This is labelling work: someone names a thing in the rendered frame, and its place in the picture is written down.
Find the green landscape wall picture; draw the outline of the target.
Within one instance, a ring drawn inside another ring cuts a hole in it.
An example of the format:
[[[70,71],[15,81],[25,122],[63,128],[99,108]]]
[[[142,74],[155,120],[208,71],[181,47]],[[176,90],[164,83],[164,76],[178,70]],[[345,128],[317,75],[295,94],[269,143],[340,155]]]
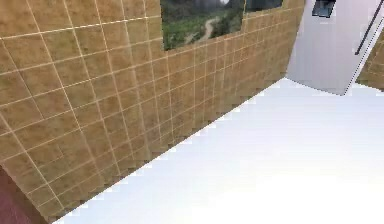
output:
[[[164,49],[171,50],[241,29],[245,0],[160,0]]]

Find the dark teal wall picture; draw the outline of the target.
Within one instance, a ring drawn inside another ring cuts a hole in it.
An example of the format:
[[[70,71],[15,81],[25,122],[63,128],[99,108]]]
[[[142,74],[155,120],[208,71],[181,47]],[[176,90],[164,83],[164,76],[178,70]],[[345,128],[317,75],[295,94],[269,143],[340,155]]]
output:
[[[283,0],[246,0],[245,11],[257,12],[281,7]]]

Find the dark red cabinet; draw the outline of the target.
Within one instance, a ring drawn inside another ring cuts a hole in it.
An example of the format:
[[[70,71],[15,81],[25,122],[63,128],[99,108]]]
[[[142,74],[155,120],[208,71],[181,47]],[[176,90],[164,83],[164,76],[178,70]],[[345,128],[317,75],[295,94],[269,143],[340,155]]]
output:
[[[1,166],[0,224],[48,224]]]

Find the pale grey fridge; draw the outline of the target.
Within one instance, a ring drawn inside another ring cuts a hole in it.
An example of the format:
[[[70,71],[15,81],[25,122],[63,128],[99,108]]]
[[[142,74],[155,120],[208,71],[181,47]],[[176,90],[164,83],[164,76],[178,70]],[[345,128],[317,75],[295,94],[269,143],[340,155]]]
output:
[[[299,84],[343,96],[360,75],[384,28],[384,4],[359,55],[354,55],[380,0],[336,0],[330,18],[305,7],[286,77]]]

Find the dark blue fridge panel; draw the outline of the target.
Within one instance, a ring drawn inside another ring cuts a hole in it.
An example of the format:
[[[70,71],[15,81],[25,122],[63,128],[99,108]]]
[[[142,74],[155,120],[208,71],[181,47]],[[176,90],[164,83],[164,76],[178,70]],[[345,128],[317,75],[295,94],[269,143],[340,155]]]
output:
[[[322,18],[330,18],[336,0],[315,0],[312,15]]]

